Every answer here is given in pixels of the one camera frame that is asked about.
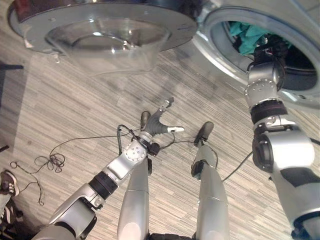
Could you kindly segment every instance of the black cable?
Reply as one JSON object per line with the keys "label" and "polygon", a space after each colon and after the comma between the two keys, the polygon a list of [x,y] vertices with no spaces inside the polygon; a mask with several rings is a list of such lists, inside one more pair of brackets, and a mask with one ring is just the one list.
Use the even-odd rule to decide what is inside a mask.
{"label": "black cable", "polygon": [[[194,144],[193,141],[176,141],[176,136],[173,132],[171,132],[172,136],[173,136],[173,140],[166,146],[162,146],[160,147],[160,149],[165,149],[165,148],[168,148],[170,147],[172,144],[178,144],[178,143],[190,143],[190,144]],[[212,150],[212,152],[214,153],[215,157],[216,157],[216,164],[215,164],[215,169],[217,169],[218,167],[218,162],[219,162],[219,157],[218,157],[218,154],[215,150],[212,149],[212,147],[209,146],[209,148]]]}
{"label": "black cable", "polygon": [[311,142],[320,146],[320,141],[310,137]]}
{"label": "black cable", "polygon": [[[129,132],[126,133],[126,134],[123,134],[123,135],[120,135],[120,137],[123,137],[123,136],[126,136],[128,134],[132,134],[135,136],[134,132],[135,131],[138,131],[140,130],[140,128],[137,128],[135,130],[132,130],[132,129],[129,129],[128,127],[124,126],[124,125],[121,125],[121,127],[124,127],[126,128]],[[66,143],[69,143],[71,141],[75,141],[75,140],[87,140],[87,139],[102,139],[102,138],[115,138],[115,137],[118,137],[118,134],[117,135],[111,135],[111,136],[92,136],[92,137],[76,137],[76,138],[72,138],[72,139],[69,139],[67,141],[64,141],[60,144],[58,144],[57,146],[55,146],[49,153],[49,156],[46,157],[46,156],[38,156],[34,159],[34,164],[39,166],[38,170],[36,171],[33,171],[33,172],[30,172],[30,171],[27,171],[25,170],[22,166],[20,166],[18,164],[18,161],[12,161],[10,162],[10,167],[12,169],[16,169],[16,168],[19,168],[21,169],[22,171],[24,171],[26,174],[32,176],[35,181],[32,181],[32,182],[29,182],[21,191],[23,192],[24,190],[26,190],[31,184],[37,184],[38,188],[39,188],[39,198],[38,198],[38,203],[43,206],[44,205],[44,202],[42,201],[42,198],[43,198],[43,189],[40,185],[40,182],[38,180],[38,178],[36,178],[36,176],[34,176],[33,174],[37,174],[44,166],[47,167],[47,169],[49,171],[53,171],[55,173],[61,173],[62,172],[62,168],[64,167],[65,165],[65,161],[66,161],[66,157],[61,154],[61,153],[53,153],[55,149],[57,149],[58,147],[66,144]]]}
{"label": "black cable", "polygon": [[20,190],[20,193],[22,193],[24,190],[26,190],[31,184],[37,184],[37,186],[38,186],[38,188],[39,188],[39,192],[40,192],[40,193],[39,193],[39,198],[38,198],[38,204],[39,204],[40,206],[43,206],[43,205],[45,204],[45,203],[42,201],[43,189],[42,189],[42,187],[41,187],[41,185],[40,185],[40,182],[39,182],[38,178],[36,178],[35,176],[33,176],[34,173],[37,173],[37,172],[40,171],[40,169],[42,168],[42,166],[41,166],[41,167],[39,168],[39,170],[36,171],[36,172],[29,172],[29,171],[25,170],[22,166],[20,166],[17,161],[12,161],[12,162],[10,162],[10,167],[11,167],[12,169],[19,168],[19,169],[21,169],[22,171],[24,171],[26,174],[29,174],[30,176],[32,176],[32,177],[35,179],[35,181],[29,182],[22,190]]}
{"label": "black cable", "polygon": [[128,133],[127,134],[131,134],[132,137],[139,141],[137,136],[134,134],[134,131],[132,131],[132,129],[128,128],[126,125],[123,125],[123,124],[120,124],[118,125],[118,127],[116,128],[116,139],[118,141],[118,149],[119,149],[119,156],[122,154],[122,143],[121,143],[121,135],[120,135],[120,132],[122,131],[121,128],[125,128],[128,130]]}
{"label": "black cable", "polygon": [[[310,140],[311,140],[311,142],[313,142],[314,144],[317,144],[317,145],[320,146],[320,141],[319,141],[319,140],[316,140],[316,139],[314,139],[314,138],[312,138],[312,137],[310,137]],[[234,174],[234,173],[248,160],[248,158],[249,158],[252,154],[253,154],[253,152],[250,152],[250,153],[245,157],[245,159],[239,164],[239,166],[237,166],[235,170],[233,170],[225,179],[223,179],[222,182],[224,182],[225,180],[227,180],[228,178],[230,178],[231,175]]]}
{"label": "black cable", "polygon": [[249,157],[252,155],[253,152],[250,152],[245,158],[244,160],[239,164],[239,166],[237,166],[235,168],[235,170],[233,170],[225,179],[222,180],[222,182],[226,181],[228,178],[230,178],[248,159]]}

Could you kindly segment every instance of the washing machine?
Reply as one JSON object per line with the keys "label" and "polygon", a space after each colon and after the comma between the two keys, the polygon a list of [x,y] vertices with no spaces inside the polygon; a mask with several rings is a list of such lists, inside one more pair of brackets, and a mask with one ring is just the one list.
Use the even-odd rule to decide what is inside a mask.
{"label": "washing machine", "polygon": [[219,68],[243,92],[252,54],[242,55],[231,34],[235,22],[248,23],[287,41],[286,78],[279,92],[288,107],[320,110],[320,1],[319,0],[210,0],[197,17],[198,30],[182,49],[206,73]]}
{"label": "washing machine", "polygon": [[15,0],[8,22],[26,48],[65,56],[89,75],[149,71],[159,51],[180,46],[241,92],[254,59],[232,29],[255,27],[266,42],[277,35],[290,45],[279,92],[287,106],[319,112],[319,12],[319,0]]}

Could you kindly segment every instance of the teal cloth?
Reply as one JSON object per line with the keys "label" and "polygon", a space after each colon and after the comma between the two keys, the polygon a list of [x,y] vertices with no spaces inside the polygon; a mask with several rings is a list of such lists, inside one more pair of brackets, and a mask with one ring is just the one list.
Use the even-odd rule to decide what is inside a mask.
{"label": "teal cloth", "polygon": [[265,44],[264,36],[271,33],[256,25],[239,21],[230,24],[229,32],[231,36],[241,38],[242,43],[239,47],[241,55],[253,54],[257,45]]}

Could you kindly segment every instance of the shoe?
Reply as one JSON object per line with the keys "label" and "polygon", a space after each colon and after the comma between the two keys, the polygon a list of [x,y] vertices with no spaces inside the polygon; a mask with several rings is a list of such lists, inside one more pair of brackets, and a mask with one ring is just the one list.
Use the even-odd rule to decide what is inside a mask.
{"label": "shoe", "polygon": [[7,202],[1,214],[1,221],[13,224],[17,219],[17,207],[12,198]]}
{"label": "shoe", "polygon": [[214,129],[214,123],[211,121],[207,121],[200,128],[198,134],[196,135],[193,144],[198,147],[200,141],[206,142],[212,130]]}
{"label": "shoe", "polygon": [[4,170],[0,173],[1,186],[0,190],[3,194],[10,194],[11,196],[17,196],[19,194],[18,183],[15,175],[9,170]]}

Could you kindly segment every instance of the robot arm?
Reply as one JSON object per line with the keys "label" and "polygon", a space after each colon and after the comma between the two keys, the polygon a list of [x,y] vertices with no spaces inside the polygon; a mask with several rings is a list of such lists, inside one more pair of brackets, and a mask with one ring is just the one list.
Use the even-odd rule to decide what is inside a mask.
{"label": "robot arm", "polygon": [[250,66],[244,90],[254,124],[254,164],[270,174],[294,239],[320,239],[320,178],[310,169],[315,153],[278,97],[277,63]]}
{"label": "robot arm", "polygon": [[49,225],[32,240],[85,239],[97,222],[95,212],[103,207],[106,199],[148,154],[155,156],[159,152],[159,145],[153,142],[153,136],[184,130],[183,127],[165,126],[159,121],[173,101],[173,98],[166,100],[150,117],[140,137],[134,138],[121,155],[71,195],[52,215]]}

